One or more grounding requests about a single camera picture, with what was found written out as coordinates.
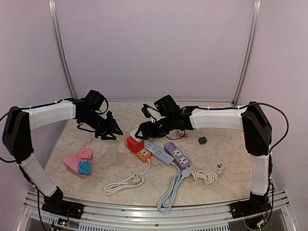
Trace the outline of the orange power strip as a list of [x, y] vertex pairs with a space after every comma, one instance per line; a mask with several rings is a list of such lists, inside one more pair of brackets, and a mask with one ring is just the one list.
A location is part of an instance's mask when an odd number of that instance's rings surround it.
[[148, 160], [151, 159], [151, 153], [149, 151], [147, 151], [145, 148], [143, 148], [140, 152], [133, 153], [133, 154], [143, 163], [146, 163]]

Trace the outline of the light blue power strip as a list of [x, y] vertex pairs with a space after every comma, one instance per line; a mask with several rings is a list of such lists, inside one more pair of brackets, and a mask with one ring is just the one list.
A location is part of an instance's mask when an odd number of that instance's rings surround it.
[[144, 141], [144, 148], [149, 151], [154, 158], [156, 158], [166, 166], [170, 166], [171, 163], [174, 161], [174, 157], [172, 157], [167, 152], [149, 141]]

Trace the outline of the pink plug charger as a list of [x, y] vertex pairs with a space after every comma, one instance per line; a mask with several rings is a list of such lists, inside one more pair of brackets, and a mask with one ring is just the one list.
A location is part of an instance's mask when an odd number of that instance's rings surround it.
[[178, 138], [181, 138], [181, 137], [188, 137], [189, 133], [185, 130], [176, 130], [176, 135]]

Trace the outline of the purple power strip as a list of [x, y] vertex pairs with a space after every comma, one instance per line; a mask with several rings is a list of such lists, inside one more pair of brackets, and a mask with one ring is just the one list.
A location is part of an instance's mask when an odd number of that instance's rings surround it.
[[175, 164], [180, 170], [188, 169], [191, 165], [190, 160], [186, 157], [184, 152], [172, 141], [164, 144], [164, 150], [174, 157]]

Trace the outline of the dark blue plug charger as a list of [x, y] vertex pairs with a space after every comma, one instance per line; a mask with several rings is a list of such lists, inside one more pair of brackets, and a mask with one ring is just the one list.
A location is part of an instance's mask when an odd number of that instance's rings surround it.
[[207, 138], [206, 137], [199, 137], [198, 138], [198, 143], [200, 144], [200, 145], [202, 145], [202, 144], [206, 144], [207, 143]]

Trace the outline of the white cube plug adapter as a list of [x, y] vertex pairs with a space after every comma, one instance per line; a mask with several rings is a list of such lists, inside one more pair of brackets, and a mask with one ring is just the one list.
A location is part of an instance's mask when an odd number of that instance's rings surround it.
[[135, 140], [136, 142], [141, 142], [142, 139], [137, 138], [136, 135], [135, 135], [136, 132], [137, 132], [137, 130], [138, 130], [138, 128], [134, 129], [134, 130], [130, 133], [130, 137], [131, 137], [133, 140]]

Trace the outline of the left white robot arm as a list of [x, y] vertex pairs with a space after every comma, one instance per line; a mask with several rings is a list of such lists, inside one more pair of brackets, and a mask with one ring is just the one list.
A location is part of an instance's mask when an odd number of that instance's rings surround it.
[[90, 126], [89, 131], [97, 139], [116, 140], [116, 136], [123, 132], [111, 111], [100, 110], [107, 102], [102, 94], [91, 90], [81, 99], [67, 98], [28, 108], [14, 106], [2, 116], [6, 119], [2, 142], [13, 157], [11, 162], [16, 163], [28, 181], [49, 199], [49, 207], [57, 214], [67, 210], [67, 202], [36, 159], [31, 132], [56, 122], [75, 120], [79, 126]]

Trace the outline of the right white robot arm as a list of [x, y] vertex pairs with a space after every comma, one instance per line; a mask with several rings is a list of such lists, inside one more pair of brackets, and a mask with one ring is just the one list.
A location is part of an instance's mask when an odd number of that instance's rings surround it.
[[270, 156], [276, 144], [272, 143], [272, 126], [261, 108], [263, 103], [223, 108], [180, 107], [167, 95], [154, 105], [161, 118], [141, 123], [130, 133], [134, 140], [162, 138], [176, 129], [218, 128], [243, 132], [245, 148], [252, 160], [252, 199], [247, 201], [246, 209], [255, 214], [264, 207], [271, 175]]

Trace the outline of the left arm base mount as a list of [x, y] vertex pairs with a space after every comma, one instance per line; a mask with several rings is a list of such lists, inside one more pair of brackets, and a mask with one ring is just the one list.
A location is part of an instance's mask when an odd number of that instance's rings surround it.
[[84, 205], [66, 201], [60, 193], [54, 194], [51, 197], [44, 196], [42, 210], [62, 217], [81, 219]]

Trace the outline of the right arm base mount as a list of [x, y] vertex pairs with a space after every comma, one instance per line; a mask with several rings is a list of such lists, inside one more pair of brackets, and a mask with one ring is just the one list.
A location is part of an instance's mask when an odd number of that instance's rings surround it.
[[250, 198], [230, 204], [232, 218], [241, 218], [271, 210], [267, 195], [250, 193]]

